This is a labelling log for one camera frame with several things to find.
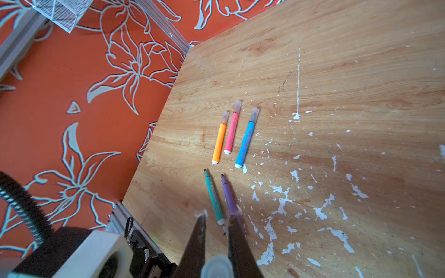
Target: green marker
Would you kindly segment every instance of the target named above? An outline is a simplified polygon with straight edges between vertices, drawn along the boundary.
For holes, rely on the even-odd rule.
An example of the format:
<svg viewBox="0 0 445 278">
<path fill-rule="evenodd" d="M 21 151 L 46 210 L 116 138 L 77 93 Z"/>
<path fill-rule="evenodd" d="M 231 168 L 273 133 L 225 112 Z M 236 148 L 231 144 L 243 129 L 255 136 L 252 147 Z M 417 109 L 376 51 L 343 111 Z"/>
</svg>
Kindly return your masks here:
<svg viewBox="0 0 445 278">
<path fill-rule="evenodd" d="M 206 176 L 207 189 L 209 190 L 210 200 L 212 201 L 213 210 L 215 211 L 216 221 L 219 225 L 224 225 L 224 215 L 221 209 L 221 204 L 219 203 L 218 196 L 216 194 L 215 186 L 213 185 L 212 178 L 207 173 L 207 170 L 204 169 L 204 174 Z"/>
</svg>

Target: orange wall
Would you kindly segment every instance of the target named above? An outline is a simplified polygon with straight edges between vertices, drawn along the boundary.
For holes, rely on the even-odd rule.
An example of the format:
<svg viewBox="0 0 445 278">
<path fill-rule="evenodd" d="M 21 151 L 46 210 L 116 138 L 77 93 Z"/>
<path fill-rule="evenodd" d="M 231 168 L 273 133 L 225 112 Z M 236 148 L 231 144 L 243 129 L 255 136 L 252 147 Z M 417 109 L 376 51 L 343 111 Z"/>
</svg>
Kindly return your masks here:
<svg viewBox="0 0 445 278">
<path fill-rule="evenodd" d="M 215 1 L 211 15 L 208 1 L 155 3 L 189 42 L 244 21 L 222 15 Z M 236 11 L 236 1 L 224 1 L 229 3 Z M 268 2 L 241 3 L 255 3 L 239 13 L 248 18 Z M 20 0 L 0 0 L 0 42 L 26 9 Z M 208 18 L 197 28 L 201 12 Z M 0 170 L 29 190 L 55 228 L 104 227 L 183 60 L 184 53 L 134 1 L 96 0 L 71 34 L 48 24 L 1 81 Z M 14 215 L 0 201 L 1 256 L 25 256 L 35 247 Z"/>
</svg>

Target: black lens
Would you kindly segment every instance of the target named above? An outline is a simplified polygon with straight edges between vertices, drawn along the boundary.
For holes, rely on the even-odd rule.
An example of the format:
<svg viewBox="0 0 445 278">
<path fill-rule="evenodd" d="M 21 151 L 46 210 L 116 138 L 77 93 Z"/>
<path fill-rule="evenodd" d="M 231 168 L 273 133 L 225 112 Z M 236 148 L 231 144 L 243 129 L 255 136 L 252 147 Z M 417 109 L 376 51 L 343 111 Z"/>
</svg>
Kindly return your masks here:
<svg viewBox="0 0 445 278">
<path fill-rule="evenodd" d="M 117 253 L 111 255 L 102 267 L 97 278 L 114 278 L 117 271 Z"/>
</svg>

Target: wooden tabletop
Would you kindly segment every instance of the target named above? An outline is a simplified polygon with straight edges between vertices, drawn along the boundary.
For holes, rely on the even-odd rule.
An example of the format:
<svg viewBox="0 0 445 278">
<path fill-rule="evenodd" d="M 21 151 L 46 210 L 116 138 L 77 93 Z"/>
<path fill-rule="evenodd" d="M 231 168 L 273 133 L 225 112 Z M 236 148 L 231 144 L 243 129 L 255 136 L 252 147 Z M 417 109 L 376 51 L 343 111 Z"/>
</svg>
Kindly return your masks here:
<svg viewBox="0 0 445 278">
<path fill-rule="evenodd" d="M 193 47 L 124 205 L 177 263 L 206 209 L 207 259 L 227 254 L 208 168 L 225 212 L 231 182 L 265 276 L 444 277 L 444 14 L 439 0 L 290 0 Z M 212 166 L 237 99 L 233 152 Z"/>
</svg>

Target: yellow-orange marker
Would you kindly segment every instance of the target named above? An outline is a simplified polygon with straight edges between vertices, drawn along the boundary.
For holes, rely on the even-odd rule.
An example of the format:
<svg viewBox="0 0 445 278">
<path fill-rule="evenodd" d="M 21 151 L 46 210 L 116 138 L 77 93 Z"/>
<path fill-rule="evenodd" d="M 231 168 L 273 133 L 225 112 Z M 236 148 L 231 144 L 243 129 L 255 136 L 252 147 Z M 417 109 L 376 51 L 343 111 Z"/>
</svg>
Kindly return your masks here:
<svg viewBox="0 0 445 278">
<path fill-rule="evenodd" d="M 217 165 L 221 149 L 223 148 L 224 134 L 226 133 L 227 121 L 229 120 L 229 111 L 224 111 L 222 114 L 221 124 L 219 125 L 218 138 L 216 138 L 215 150 L 213 151 L 212 164 Z"/>
</svg>

